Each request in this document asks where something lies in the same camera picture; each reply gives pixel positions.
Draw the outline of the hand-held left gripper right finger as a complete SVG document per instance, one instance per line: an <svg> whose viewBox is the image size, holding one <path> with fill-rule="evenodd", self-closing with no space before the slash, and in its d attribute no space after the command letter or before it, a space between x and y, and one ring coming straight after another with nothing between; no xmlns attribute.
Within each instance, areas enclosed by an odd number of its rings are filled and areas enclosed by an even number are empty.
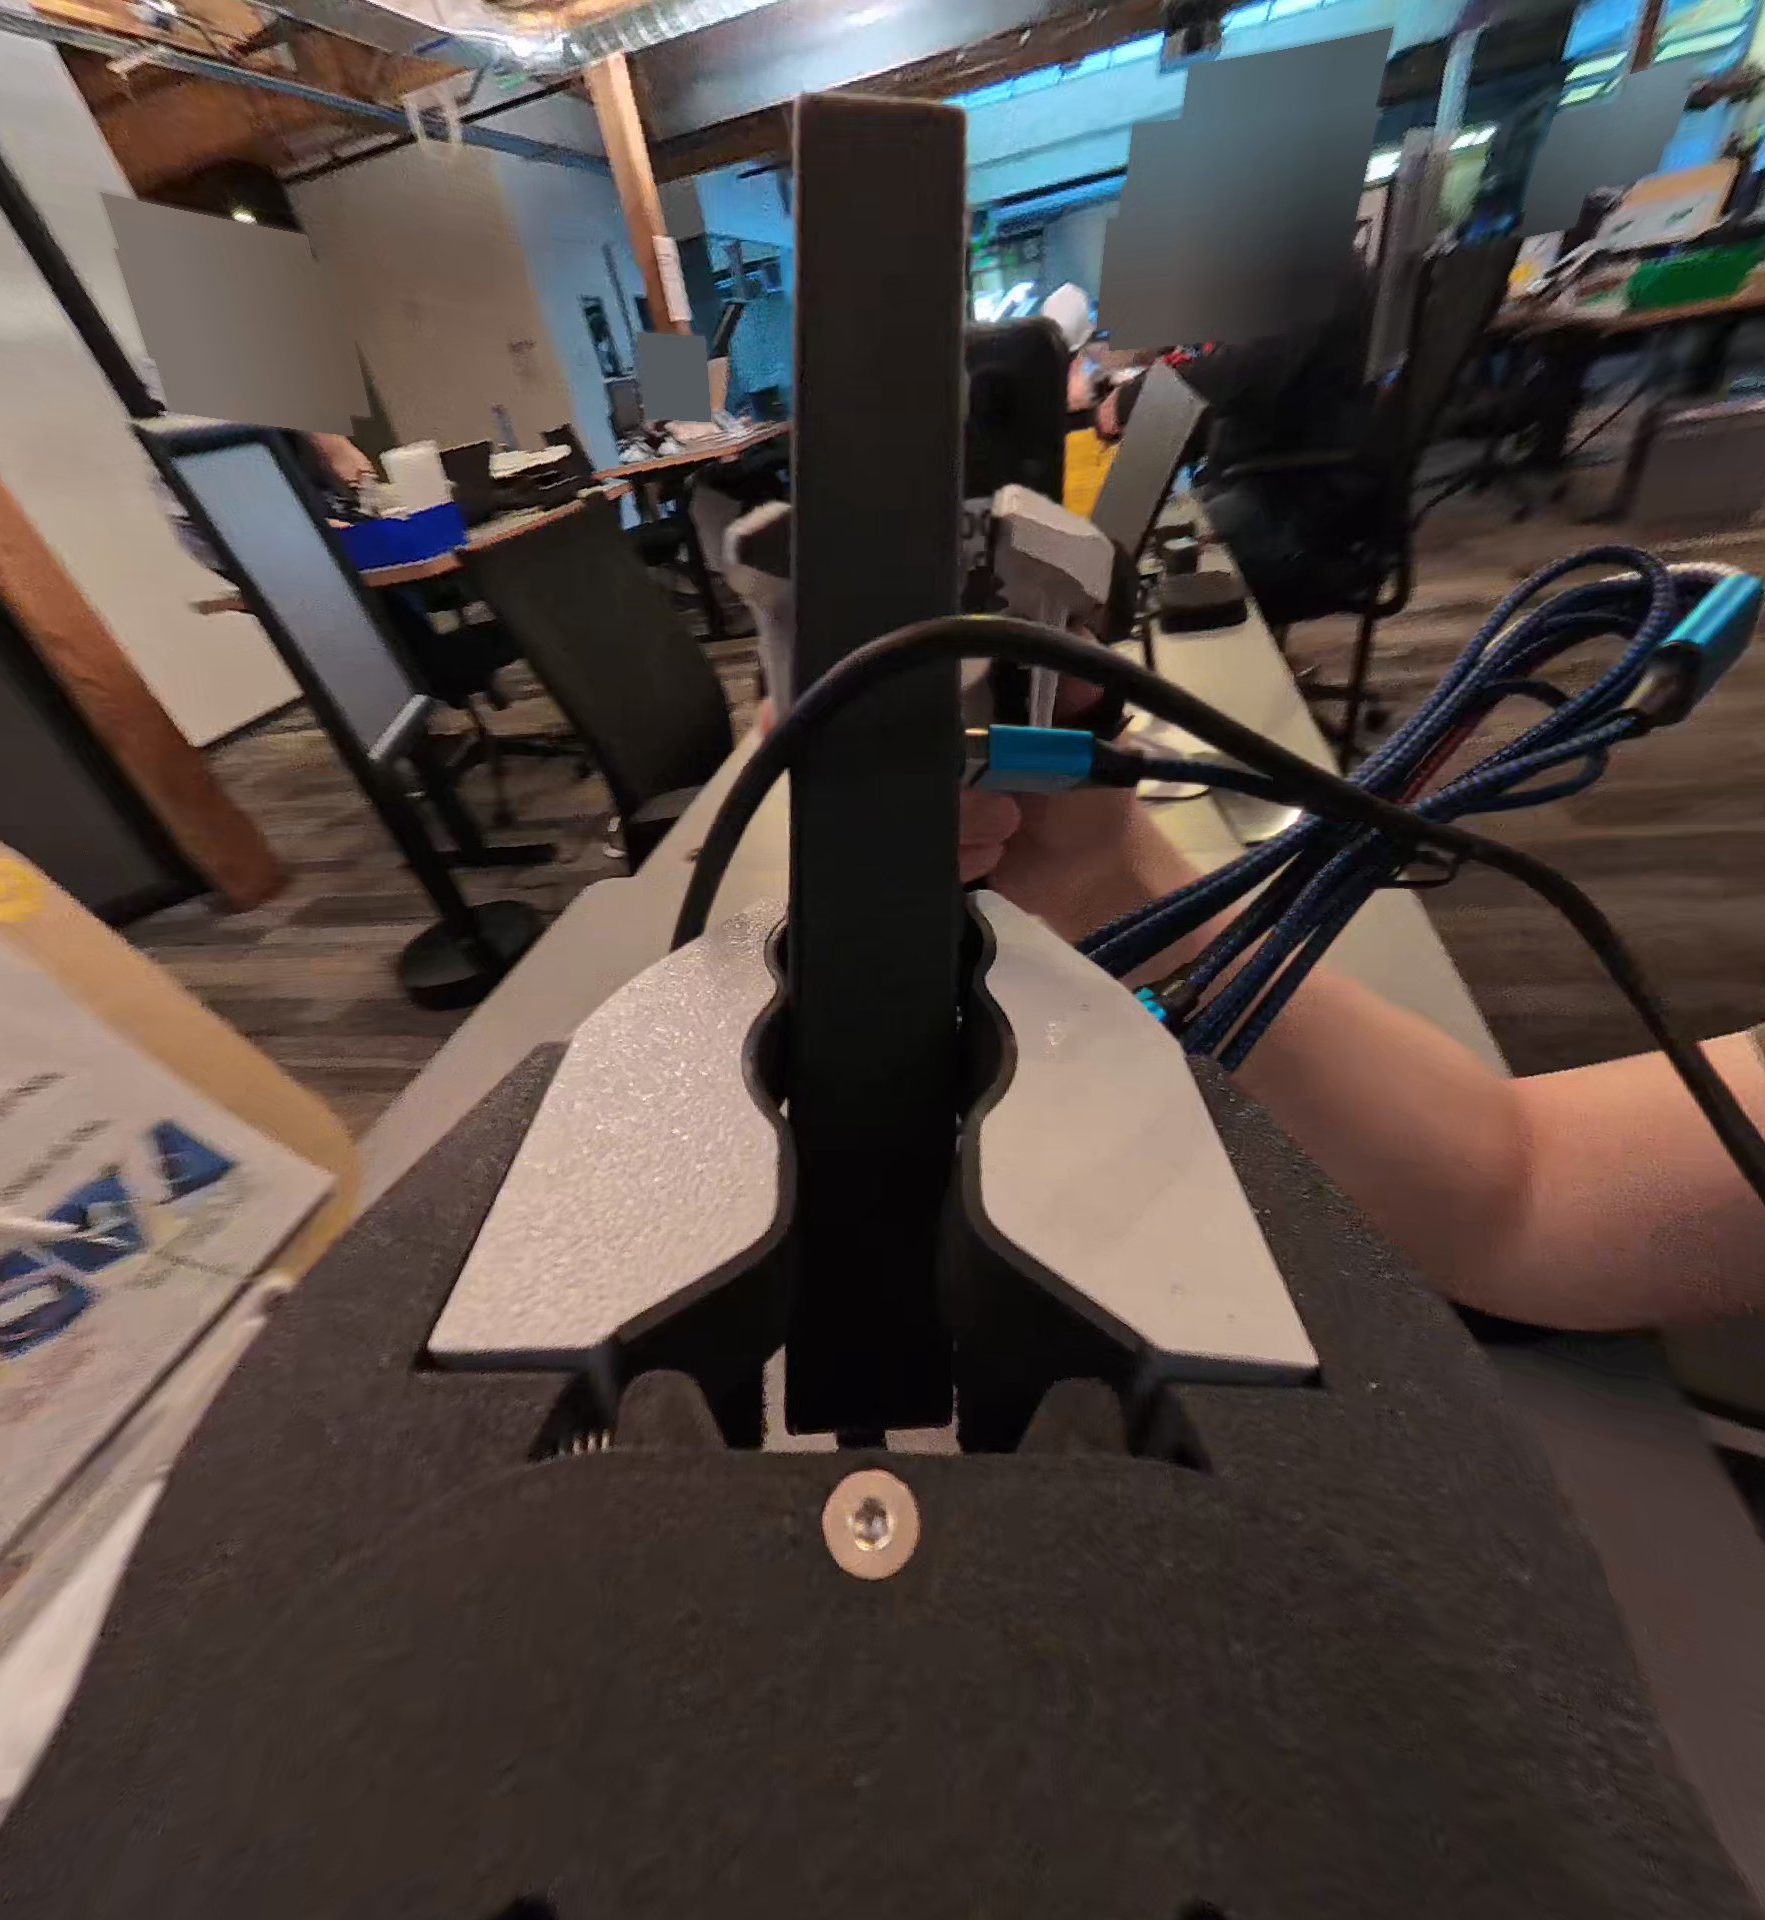
<svg viewBox="0 0 1765 1920"><path fill-rule="evenodd" d="M958 1136L958 1343L1019 1375L1306 1387L1317 1349L1188 1058L1117 978L996 895Z"/></svg>

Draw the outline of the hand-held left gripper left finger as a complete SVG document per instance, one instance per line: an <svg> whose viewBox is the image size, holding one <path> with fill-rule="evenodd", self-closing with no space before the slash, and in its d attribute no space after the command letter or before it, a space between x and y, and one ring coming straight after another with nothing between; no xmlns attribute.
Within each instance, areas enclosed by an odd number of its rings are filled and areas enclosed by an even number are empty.
<svg viewBox="0 0 1765 1920"><path fill-rule="evenodd" d="M581 1020L427 1332L441 1371L760 1377L798 1186L783 934L760 901Z"/></svg>

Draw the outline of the blue storage box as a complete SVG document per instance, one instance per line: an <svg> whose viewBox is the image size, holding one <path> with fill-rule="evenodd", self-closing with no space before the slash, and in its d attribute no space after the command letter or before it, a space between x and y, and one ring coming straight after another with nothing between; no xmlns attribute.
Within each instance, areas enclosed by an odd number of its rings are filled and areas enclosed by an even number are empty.
<svg viewBox="0 0 1765 1920"><path fill-rule="evenodd" d="M348 565L370 574L438 562L463 547L468 528L461 510L440 501L415 512L331 523L330 532Z"/></svg>

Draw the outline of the person's right forearm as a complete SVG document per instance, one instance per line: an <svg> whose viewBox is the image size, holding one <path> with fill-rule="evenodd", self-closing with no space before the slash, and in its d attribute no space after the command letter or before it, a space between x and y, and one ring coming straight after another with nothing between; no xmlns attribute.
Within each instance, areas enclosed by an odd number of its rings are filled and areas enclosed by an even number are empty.
<svg viewBox="0 0 1765 1920"><path fill-rule="evenodd" d="M1765 1209L1656 1054L1499 1074L1337 973L1239 1078L1458 1307L1558 1332L1765 1316Z"/></svg>

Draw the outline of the person's right hand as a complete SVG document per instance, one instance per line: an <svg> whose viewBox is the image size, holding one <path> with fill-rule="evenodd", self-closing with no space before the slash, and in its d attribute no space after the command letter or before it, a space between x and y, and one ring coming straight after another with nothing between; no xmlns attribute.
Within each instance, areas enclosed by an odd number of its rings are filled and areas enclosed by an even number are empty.
<svg viewBox="0 0 1765 1920"><path fill-rule="evenodd" d="M1139 794L1115 786L1010 794L967 785L958 866L967 889L1009 901L1071 945L1203 877Z"/></svg>

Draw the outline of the instruction poster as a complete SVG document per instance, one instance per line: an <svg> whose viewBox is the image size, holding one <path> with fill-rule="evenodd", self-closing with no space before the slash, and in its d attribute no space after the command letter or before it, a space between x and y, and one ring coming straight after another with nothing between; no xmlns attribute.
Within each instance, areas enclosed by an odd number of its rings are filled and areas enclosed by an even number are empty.
<svg viewBox="0 0 1765 1920"><path fill-rule="evenodd" d="M0 934L0 1562L334 1184Z"/></svg>

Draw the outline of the black monitor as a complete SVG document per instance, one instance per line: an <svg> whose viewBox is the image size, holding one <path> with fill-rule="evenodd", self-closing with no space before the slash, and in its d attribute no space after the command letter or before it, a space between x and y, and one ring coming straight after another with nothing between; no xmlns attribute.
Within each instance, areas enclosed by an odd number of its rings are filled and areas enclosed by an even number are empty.
<svg viewBox="0 0 1765 1920"><path fill-rule="evenodd" d="M432 732L434 701L281 431L175 416L131 431L427 899L427 926L396 961L403 996L430 1012L477 1007L533 949L543 919L522 899L471 902L457 868L541 864L551 848L479 837Z"/></svg>

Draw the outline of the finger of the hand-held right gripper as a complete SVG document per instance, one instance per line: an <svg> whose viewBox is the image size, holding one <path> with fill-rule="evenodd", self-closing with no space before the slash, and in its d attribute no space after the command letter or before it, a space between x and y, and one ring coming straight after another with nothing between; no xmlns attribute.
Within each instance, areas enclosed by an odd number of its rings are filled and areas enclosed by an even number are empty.
<svg viewBox="0 0 1765 1920"><path fill-rule="evenodd" d="M1120 548L1085 517L1033 489L996 489L986 539L986 612L1106 642L1127 601ZM1119 701L1053 669L990 663L986 719L996 725L1112 730Z"/></svg>
<svg viewBox="0 0 1765 1920"><path fill-rule="evenodd" d="M772 711L795 705L792 507L770 501L725 530L725 578L749 608L765 699Z"/></svg>

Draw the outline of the black office chair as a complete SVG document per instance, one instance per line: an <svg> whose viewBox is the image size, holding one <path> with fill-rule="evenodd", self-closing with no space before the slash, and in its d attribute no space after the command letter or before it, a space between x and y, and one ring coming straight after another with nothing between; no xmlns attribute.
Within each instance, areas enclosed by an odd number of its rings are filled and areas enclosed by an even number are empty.
<svg viewBox="0 0 1765 1920"><path fill-rule="evenodd" d="M735 748L703 644L597 495L468 542L461 573L581 737L636 872Z"/></svg>
<svg viewBox="0 0 1765 1920"><path fill-rule="evenodd" d="M1306 701L1337 703L1340 769L1379 727L1377 629L1414 589L1417 485L1445 405L1507 298L1518 237L1484 237L1422 256L1409 348L1358 394L1323 445L1265 453L1221 470L1213 528L1279 647L1291 629L1355 622L1342 685L1301 680Z"/></svg>

